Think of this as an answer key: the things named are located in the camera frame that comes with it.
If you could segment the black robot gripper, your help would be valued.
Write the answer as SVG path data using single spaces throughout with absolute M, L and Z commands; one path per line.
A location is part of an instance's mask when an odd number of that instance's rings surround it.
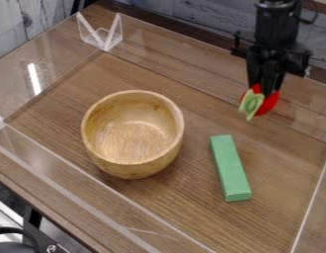
M 298 41 L 303 0 L 257 0 L 255 29 L 233 33 L 231 53 L 247 59 L 248 83 L 263 76 L 263 94 L 279 90 L 285 72 L 303 76 L 311 50 Z

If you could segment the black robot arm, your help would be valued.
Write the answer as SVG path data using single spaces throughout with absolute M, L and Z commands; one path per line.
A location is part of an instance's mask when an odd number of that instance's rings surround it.
M 304 76 L 311 49 L 298 41 L 299 25 L 311 25 L 318 16 L 302 18 L 303 0 L 257 0 L 256 24 L 251 36 L 233 34 L 231 53 L 247 60 L 249 87 L 260 85 L 269 97 L 279 91 L 285 73 Z

